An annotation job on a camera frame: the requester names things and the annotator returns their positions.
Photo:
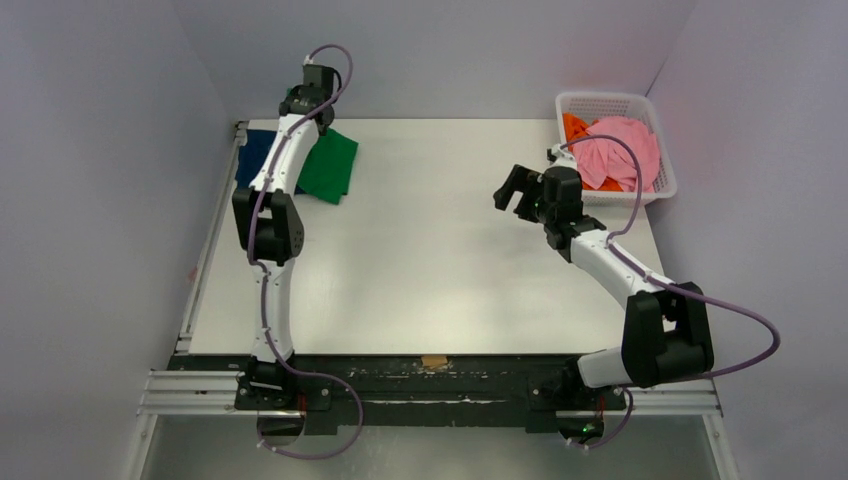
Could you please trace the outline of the green t shirt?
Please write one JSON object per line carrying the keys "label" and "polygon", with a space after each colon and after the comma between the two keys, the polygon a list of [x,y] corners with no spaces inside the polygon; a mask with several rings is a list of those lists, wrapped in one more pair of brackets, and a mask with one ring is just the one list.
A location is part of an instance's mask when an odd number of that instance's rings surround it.
{"label": "green t shirt", "polygon": [[329,129],[307,155],[296,193],[339,205],[349,191],[358,147],[358,142]]}

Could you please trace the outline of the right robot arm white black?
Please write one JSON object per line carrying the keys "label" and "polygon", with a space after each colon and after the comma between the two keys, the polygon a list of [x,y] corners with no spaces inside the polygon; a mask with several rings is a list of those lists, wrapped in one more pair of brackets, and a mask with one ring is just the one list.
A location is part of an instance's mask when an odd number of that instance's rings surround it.
{"label": "right robot arm white black", "polygon": [[521,196],[516,216],[543,227],[548,245],[597,281],[623,308],[619,346],[582,355],[564,376],[561,392],[576,407],[602,387],[651,387],[707,373],[714,350],[706,305],[692,282],[654,278],[647,267],[610,239],[606,227],[583,211],[578,172],[563,166],[544,172],[516,165],[493,195],[498,210]]}

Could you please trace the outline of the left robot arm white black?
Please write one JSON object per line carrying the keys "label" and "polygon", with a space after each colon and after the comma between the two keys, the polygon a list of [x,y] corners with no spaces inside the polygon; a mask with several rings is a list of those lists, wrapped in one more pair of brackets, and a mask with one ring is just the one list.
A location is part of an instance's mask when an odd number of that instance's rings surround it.
{"label": "left robot arm white black", "polygon": [[287,361],[294,352],[290,294],[305,227],[294,192],[305,161],[334,119],[341,85],[332,67],[306,64],[303,80],[280,103],[277,130],[255,177],[231,197],[237,233],[257,287],[255,343],[239,384],[242,394],[284,409],[297,399],[298,382]]}

